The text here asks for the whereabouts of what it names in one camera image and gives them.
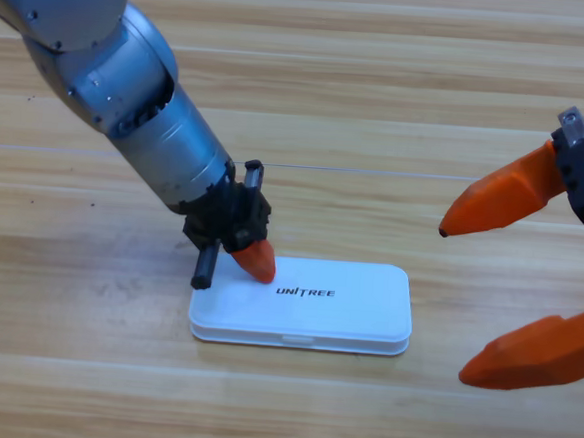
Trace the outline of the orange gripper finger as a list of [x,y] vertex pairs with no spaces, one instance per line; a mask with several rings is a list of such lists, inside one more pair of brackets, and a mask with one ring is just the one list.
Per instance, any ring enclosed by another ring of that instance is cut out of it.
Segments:
[[468,386],[508,391],[584,379],[584,312],[571,318],[551,315],[503,334],[458,378]]

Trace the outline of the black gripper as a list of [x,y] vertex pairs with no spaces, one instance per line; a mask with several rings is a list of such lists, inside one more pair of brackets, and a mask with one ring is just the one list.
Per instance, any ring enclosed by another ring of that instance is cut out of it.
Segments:
[[248,161],[245,180],[237,182],[228,162],[222,179],[201,198],[180,203],[183,233],[199,250],[190,281],[196,290],[211,287],[221,249],[257,282],[274,281],[275,252],[267,229],[272,208],[261,191],[264,168],[257,159]]
[[584,116],[558,115],[561,128],[541,147],[472,183],[439,223],[444,238],[503,229],[566,194],[584,224]]

